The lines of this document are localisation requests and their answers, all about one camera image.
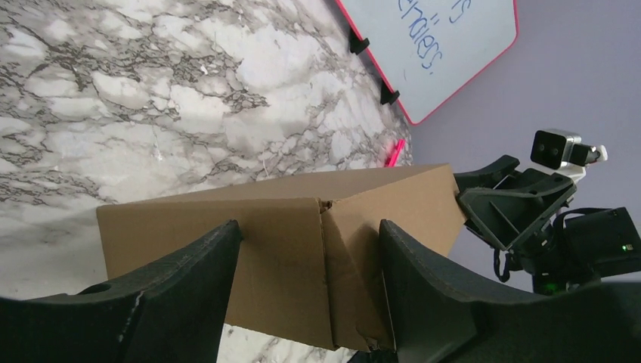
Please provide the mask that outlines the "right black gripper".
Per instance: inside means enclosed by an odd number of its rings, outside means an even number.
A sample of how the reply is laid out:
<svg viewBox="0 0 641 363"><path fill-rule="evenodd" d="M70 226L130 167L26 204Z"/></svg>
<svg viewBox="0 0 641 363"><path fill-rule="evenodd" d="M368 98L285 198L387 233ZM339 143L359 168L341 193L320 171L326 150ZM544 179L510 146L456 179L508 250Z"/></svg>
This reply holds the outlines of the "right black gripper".
<svg viewBox="0 0 641 363"><path fill-rule="evenodd" d="M519 165L503 155L454 174L466 227L495 249L517 247L505 254L501 282L526 271L533 291L551 296L640 270L640 236L626 208L559 210L577 186L557 173L522 188L496 188Z"/></svg>

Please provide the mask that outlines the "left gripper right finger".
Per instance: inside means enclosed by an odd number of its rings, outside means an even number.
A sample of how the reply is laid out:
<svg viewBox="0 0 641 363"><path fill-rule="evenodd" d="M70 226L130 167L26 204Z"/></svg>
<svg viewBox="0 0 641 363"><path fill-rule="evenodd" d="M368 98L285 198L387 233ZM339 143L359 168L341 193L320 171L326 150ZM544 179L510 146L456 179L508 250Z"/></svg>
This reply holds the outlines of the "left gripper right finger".
<svg viewBox="0 0 641 363"><path fill-rule="evenodd" d="M401 362L638 362L640 285L542 296L492 281L389 220L382 270Z"/></svg>

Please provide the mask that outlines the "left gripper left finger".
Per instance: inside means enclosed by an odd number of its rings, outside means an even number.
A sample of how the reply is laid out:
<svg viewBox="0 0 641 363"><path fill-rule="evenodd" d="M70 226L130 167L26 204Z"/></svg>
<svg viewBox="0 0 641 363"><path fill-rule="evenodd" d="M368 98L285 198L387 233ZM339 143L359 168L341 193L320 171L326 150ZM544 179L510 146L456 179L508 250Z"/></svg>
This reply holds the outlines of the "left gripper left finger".
<svg viewBox="0 0 641 363"><path fill-rule="evenodd" d="M76 295L1 300L3 362L214 362L242 234L229 221Z"/></svg>

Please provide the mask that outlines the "brown cardboard box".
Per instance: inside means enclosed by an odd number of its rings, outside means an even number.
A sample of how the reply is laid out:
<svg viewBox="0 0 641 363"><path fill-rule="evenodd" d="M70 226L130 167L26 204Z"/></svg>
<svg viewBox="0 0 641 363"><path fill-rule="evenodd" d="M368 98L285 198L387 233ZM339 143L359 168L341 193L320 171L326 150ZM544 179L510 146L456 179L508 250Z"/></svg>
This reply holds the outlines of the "brown cardboard box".
<svg viewBox="0 0 641 363"><path fill-rule="evenodd" d="M236 220L226 321L326 349L395 345L379 257L388 219L441 255L464 223L447 164L313 172L100 206L107 274L124 275Z"/></svg>

